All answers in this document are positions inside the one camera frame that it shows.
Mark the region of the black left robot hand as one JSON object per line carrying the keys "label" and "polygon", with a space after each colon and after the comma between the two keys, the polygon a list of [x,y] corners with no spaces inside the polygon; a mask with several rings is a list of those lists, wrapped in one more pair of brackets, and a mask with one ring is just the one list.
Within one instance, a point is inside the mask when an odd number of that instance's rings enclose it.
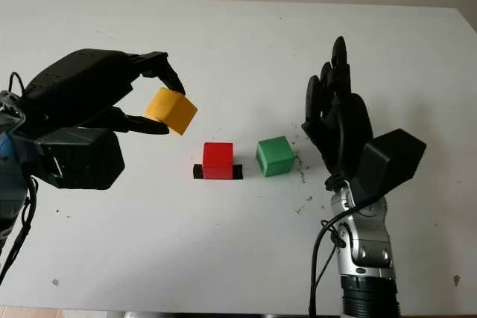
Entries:
{"label": "black left robot hand", "polygon": [[93,48],[66,55],[26,86],[20,101],[26,119],[19,132],[31,139],[69,127],[167,134],[165,124],[127,115],[116,106],[140,76],[157,77],[183,94],[183,84],[167,57],[160,51],[128,54]]}

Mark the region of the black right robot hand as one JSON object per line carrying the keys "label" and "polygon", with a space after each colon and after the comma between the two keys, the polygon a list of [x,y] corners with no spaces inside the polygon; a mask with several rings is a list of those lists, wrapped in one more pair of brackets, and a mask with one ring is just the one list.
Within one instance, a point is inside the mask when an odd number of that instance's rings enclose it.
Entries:
{"label": "black right robot hand", "polygon": [[339,36],[329,62],[309,78],[303,131],[319,150],[329,172],[329,191],[350,180],[357,171],[364,145],[373,138],[367,107],[352,92],[345,40]]}

